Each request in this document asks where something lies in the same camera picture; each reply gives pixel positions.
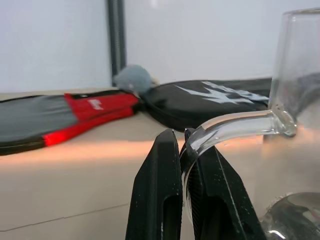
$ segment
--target table tennis paddle case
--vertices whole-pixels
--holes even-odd
[[[267,109],[271,80],[179,81],[156,86],[140,97],[154,119],[184,131],[221,115]]]
[[[135,95],[118,89],[0,101],[0,155],[62,143],[139,108]]]

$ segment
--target red stripe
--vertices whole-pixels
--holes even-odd
[[[64,97],[80,122],[136,105],[139,102],[134,95],[128,93],[80,99],[74,99],[71,94],[65,93]]]
[[[117,111],[106,113],[96,118],[89,119],[87,121],[79,122],[76,125],[64,128],[62,130],[49,133],[47,135],[44,135],[43,139],[45,141],[46,146],[52,146],[55,144],[65,142],[66,140],[69,140],[71,138],[74,138],[82,134],[83,132],[86,132],[89,129],[92,129],[101,124],[104,124],[116,119],[129,117],[129,116],[132,116],[133,114],[134,114],[134,111],[132,110],[131,107],[125,107],[123,109],[118,109]]]

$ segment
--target table surface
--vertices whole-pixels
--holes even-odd
[[[25,95],[30,93],[2,94],[0,99]],[[139,113],[62,144],[0,156],[0,239],[125,239],[134,178],[165,129]],[[181,147],[183,134],[176,137]],[[250,197],[261,142],[252,136],[217,146]],[[181,239],[192,240],[192,226],[183,212]]]

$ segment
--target white logo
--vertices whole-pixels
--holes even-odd
[[[177,88],[180,88],[184,91],[186,91],[187,93],[191,94],[191,95],[198,95],[198,96],[202,96],[204,98],[204,100],[208,100],[208,101],[212,101],[212,102],[216,102],[219,104],[224,104],[224,103],[233,103],[233,104],[238,104],[238,103],[249,103],[249,104],[253,104],[253,101],[267,101],[269,98],[266,96],[262,96],[259,94],[255,94],[246,90],[235,90],[229,87],[225,87],[225,86],[221,86],[221,85],[217,85],[214,84],[212,82],[209,81],[202,81],[203,84],[211,87],[203,87],[204,89],[206,89],[208,92],[200,92],[200,91],[194,91],[194,90],[190,90],[190,89],[186,89],[180,86],[175,85]],[[230,94],[238,94],[240,95],[242,98],[228,98],[228,96]]]
[[[103,107],[100,106],[102,103],[98,99],[90,99],[90,100],[88,100],[88,102],[91,104],[93,109],[103,110]]]

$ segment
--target gray ball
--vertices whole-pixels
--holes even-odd
[[[153,86],[153,80],[142,66],[129,65],[114,77],[114,82],[119,89],[144,94]]]

